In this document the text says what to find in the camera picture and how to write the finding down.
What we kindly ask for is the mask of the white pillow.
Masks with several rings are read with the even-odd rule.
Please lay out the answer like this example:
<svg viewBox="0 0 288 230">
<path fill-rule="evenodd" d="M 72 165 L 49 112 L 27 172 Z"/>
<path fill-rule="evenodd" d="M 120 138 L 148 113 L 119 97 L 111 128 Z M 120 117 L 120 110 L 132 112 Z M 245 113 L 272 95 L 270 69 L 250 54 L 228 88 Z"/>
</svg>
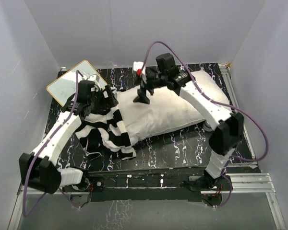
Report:
<svg viewBox="0 0 288 230">
<path fill-rule="evenodd" d="M 228 98 L 205 71 L 192 73 L 192 81 L 180 89 L 180 94 L 167 87 L 157 88 L 150 96 L 150 104 L 134 103 L 139 87 L 117 95 L 118 108 L 123 117 L 132 144 L 152 136 L 173 132 L 206 120 L 216 128 L 220 120 L 226 121 L 231 111 L 223 105 Z"/>
</svg>

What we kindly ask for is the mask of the black white striped pillowcase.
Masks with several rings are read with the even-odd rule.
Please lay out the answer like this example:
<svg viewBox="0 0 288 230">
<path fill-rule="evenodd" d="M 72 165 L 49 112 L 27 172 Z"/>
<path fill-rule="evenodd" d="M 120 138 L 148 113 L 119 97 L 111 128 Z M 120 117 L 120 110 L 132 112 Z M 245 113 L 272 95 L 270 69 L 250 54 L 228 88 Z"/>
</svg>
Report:
<svg viewBox="0 0 288 230">
<path fill-rule="evenodd" d="M 116 90 L 111 87 L 116 98 Z M 127 132 L 118 105 L 106 115 L 90 114 L 75 130 L 75 134 L 87 157 L 95 157 L 106 152 L 118 159 L 128 160 L 136 157 L 134 144 Z"/>
</svg>

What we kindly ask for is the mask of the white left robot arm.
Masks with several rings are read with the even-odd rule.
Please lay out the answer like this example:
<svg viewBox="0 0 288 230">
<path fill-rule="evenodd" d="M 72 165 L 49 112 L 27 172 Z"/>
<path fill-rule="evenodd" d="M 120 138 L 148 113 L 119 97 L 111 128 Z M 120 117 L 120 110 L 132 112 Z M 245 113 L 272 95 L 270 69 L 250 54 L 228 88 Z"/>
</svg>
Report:
<svg viewBox="0 0 288 230">
<path fill-rule="evenodd" d="M 82 80 L 45 138 L 32 150 L 19 158 L 21 181 L 25 187 L 53 194 L 60 187 L 73 185 L 79 191 L 89 187 L 83 170 L 70 167 L 57 169 L 58 158 L 75 131 L 89 115 L 104 115 L 118 104 L 109 85 L 98 86 L 94 81 Z"/>
</svg>

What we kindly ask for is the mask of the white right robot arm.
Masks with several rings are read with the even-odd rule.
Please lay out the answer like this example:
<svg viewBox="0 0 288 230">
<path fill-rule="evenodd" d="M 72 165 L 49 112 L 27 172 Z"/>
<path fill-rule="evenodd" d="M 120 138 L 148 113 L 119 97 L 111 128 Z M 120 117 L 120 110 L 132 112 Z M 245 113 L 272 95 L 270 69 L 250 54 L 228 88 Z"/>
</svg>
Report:
<svg viewBox="0 0 288 230">
<path fill-rule="evenodd" d="M 207 121 L 212 129 L 211 156 L 201 182 L 210 190 L 221 186 L 221 177 L 243 135 L 244 117 L 214 101 L 189 69 L 175 66 L 162 71 L 135 62 L 132 73 L 140 81 L 128 90 L 124 114 L 131 145 L 152 136 L 177 131 Z"/>
</svg>

